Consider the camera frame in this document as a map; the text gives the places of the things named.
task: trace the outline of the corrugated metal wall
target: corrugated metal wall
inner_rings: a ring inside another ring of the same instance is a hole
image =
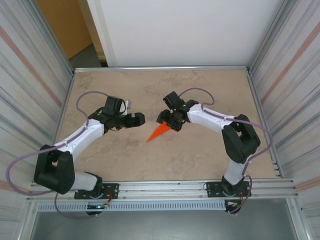
[[[53,141],[72,78],[37,16],[31,1],[0,1],[0,239],[13,238],[25,203],[7,184],[6,168]],[[35,163],[16,164],[13,182],[28,189]]]
[[[320,1],[297,0],[252,69],[285,177],[320,238]]]

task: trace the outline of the beige work surface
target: beige work surface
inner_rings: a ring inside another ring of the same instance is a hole
[[[132,101],[129,113],[145,115],[143,126],[109,131],[86,148],[75,162],[76,171],[99,175],[104,181],[169,181],[220,179],[229,159],[220,134],[198,124],[186,123],[180,132],[170,130],[146,143],[158,126],[160,111],[167,108],[163,98],[172,91],[198,87],[210,91],[215,105],[209,108],[227,115],[259,117],[243,70],[82,72],[75,75],[60,132],[63,140],[85,121],[76,110],[77,98],[87,91],[101,91]],[[182,98],[200,103],[210,101],[202,91],[192,90]],[[91,114],[104,106],[106,97],[88,94],[80,108]],[[259,151],[266,147],[264,134]],[[253,178],[275,178],[269,153],[256,158],[247,174]]]

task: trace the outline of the orange cone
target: orange cone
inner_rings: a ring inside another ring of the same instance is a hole
[[[146,142],[150,142],[151,140],[155,139],[156,137],[159,137],[160,135],[164,134],[165,132],[169,131],[171,127],[169,127],[165,122],[160,124],[152,133],[152,135],[149,137],[149,139]]]

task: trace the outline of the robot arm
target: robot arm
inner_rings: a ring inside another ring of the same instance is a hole
[[[128,100],[109,96],[105,106],[88,117],[88,123],[84,123],[66,139],[54,145],[64,146],[39,154],[34,182],[60,194],[70,190],[85,190],[93,198],[98,197],[102,191],[102,178],[88,172],[75,172],[74,162],[84,149],[109,130],[133,128],[145,123],[142,113],[136,112],[134,117],[131,113],[128,114],[130,105],[131,102]],[[40,150],[51,147],[44,145]]]
[[[185,102],[175,92],[171,92],[163,100],[170,110],[160,113],[158,123],[166,122],[177,132],[185,122],[200,124],[222,135],[230,162],[221,182],[224,192],[229,196],[234,195],[244,180],[247,160],[256,152],[260,139],[251,125],[226,119],[249,119],[243,114],[235,117],[213,111],[194,100]]]

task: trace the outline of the gray floor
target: gray floor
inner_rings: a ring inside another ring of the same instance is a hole
[[[224,211],[118,211],[70,220],[40,212],[33,240],[296,240],[285,199],[252,199]]]
[[[75,68],[101,68],[99,58],[93,44],[69,59]]]

